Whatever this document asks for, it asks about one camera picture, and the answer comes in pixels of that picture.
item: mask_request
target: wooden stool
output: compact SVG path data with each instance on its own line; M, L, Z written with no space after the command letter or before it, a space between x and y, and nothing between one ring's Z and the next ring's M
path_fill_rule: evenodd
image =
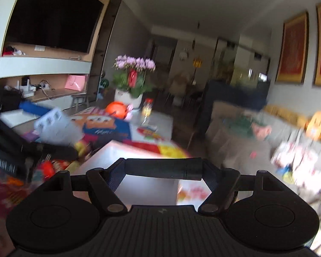
M75 106L75 111L78 111L78 106L87 104L87 107L89 107L89 97L86 94L74 94L71 96L73 98L73 101L71 102L70 108L73 108Z

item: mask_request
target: ceiling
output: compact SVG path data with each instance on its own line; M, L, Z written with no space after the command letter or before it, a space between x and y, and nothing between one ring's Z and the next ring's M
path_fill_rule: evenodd
M305 10L308 2L309 0L138 0L154 25L196 32L199 20L199 34L231 38L247 30L271 32L274 23L283 22L293 14Z

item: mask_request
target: beige sofa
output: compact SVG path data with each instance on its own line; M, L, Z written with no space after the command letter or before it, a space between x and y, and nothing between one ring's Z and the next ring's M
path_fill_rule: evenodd
M282 176L276 173L276 167L270 162L271 156L282 141L294 141L299 129L278 117L271 116L265 111L249 111L248 114L251 114L258 121L271 125L272 132L265 141L249 139L228 131L223 124L223 119L235 118L244 111L245 109L241 107L225 102L214 102L211 124L206 132L209 160L218 167L230 167L246 175L255 175L258 170L267 170L279 180L282 180ZM311 146L319 153L319 160L315 167L321 170L321 143L312 142L305 136L301 136L300 143ZM312 195L310 192L295 185L286 185L316 210L321 221L321 194ZM242 192L238 199L245 198L251 194L252 192ZM321 225L312 249L321 256Z

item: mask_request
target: screw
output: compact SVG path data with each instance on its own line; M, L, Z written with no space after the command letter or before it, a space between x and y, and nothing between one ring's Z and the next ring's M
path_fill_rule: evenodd
M215 212L219 209L217 205L214 204L205 204L201 207L201 210L204 212Z
M110 212L121 212L123 210L123 205L120 204L111 204L107 208Z

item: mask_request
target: orange helmet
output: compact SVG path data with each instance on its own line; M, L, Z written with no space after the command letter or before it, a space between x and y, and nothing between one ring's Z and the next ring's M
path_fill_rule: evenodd
M127 106L119 101L114 101L107 105L106 113L119 119L125 119L127 114Z

